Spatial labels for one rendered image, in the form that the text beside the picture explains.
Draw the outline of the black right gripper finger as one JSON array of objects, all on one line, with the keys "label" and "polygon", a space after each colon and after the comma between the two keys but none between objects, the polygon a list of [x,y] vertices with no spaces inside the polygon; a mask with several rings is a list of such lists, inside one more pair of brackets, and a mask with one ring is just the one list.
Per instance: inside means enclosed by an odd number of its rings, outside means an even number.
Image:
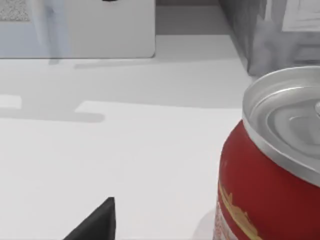
[{"label": "black right gripper finger", "polygon": [[63,240],[115,240],[116,229],[115,198],[108,197]]}]

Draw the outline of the red and white can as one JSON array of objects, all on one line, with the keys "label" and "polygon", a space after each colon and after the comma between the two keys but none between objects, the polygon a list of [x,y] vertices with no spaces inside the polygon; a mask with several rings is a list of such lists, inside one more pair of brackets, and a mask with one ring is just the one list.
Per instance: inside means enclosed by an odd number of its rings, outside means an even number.
[{"label": "red and white can", "polygon": [[212,240],[320,240],[320,66],[244,92],[220,154]]}]

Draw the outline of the pale microwave oven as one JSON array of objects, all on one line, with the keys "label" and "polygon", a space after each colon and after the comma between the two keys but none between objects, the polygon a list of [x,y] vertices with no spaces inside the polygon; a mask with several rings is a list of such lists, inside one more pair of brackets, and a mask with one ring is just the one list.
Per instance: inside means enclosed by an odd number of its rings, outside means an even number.
[{"label": "pale microwave oven", "polygon": [[156,0],[0,0],[0,59],[131,59],[156,51]]}]

